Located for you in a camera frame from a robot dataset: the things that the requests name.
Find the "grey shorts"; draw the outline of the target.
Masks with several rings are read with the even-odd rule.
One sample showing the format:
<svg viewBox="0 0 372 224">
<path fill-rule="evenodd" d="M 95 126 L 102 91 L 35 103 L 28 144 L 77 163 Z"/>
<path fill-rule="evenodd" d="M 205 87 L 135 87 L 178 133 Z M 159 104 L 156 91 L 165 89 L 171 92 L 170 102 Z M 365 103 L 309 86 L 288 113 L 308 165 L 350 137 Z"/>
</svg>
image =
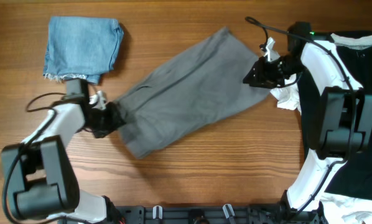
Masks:
<svg viewBox="0 0 372 224">
<path fill-rule="evenodd" d="M 260 103 L 270 91 L 243 83 L 257 60 L 224 27 L 157 67 L 114 101 L 125 122 L 118 131 L 129 152 L 143 159 Z"/>
</svg>

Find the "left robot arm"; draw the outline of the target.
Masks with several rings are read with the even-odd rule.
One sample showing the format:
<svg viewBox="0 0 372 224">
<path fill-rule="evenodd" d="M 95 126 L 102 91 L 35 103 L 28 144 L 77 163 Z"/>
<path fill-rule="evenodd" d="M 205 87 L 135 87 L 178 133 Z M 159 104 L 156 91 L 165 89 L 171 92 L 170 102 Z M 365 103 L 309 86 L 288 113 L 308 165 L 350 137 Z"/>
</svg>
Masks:
<svg viewBox="0 0 372 224">
<path fill-rule="evenodd" d="M 124 121 L 102 91 L 90 95 L 86 80 L 67 80 L 66 90 L 30 136 L 2 149 L 3 212 L 11 223 L 125 223 L 108 197 L 80 189 L 66 152 L 76 133 L 104 138 Z"/>
</svg>

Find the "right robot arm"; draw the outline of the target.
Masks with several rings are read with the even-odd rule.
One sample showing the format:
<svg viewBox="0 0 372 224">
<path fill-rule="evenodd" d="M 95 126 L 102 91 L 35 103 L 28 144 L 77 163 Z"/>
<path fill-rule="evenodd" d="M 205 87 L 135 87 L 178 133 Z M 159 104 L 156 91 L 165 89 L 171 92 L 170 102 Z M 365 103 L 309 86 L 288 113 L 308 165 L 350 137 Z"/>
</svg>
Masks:
<svg viewBox="0 0 372 224">
<path fill-rule="evenodd" d="M 319 93 L 307 133 L 308 153 L 296 181 L 283 193 L 278 220 L 306 220 L 318 210 L 320 196 L 351 156 L 367 148 L 372 130 L 372 95 L 353 79 L 329 33 L 296 22 L 284 34 L 288 51 L 275 58 L 273 40 L 260 46 L 263 55 L 243 83 L 267 89 L 285 88 L 292 75 L 309 72 Z"/>
</svg>

